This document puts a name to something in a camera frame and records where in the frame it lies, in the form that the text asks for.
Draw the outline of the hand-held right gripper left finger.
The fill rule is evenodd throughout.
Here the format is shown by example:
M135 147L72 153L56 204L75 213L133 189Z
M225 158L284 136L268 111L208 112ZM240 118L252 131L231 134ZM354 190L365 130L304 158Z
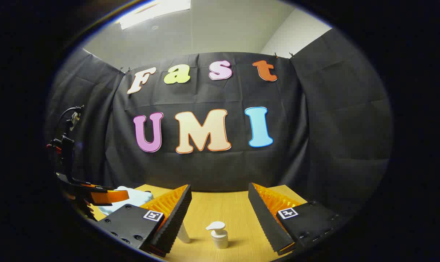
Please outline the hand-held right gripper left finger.
M124 204L97 225L135 249L165 257L178 236L191 200L191 186L186 184L141 206Z

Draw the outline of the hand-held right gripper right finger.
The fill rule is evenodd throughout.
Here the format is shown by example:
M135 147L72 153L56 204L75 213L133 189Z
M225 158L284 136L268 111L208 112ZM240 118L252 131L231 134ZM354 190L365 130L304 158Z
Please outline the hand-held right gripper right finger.
M256 183L248 199L274 252L285 255L311 249L348 221L318 201L297 201Z

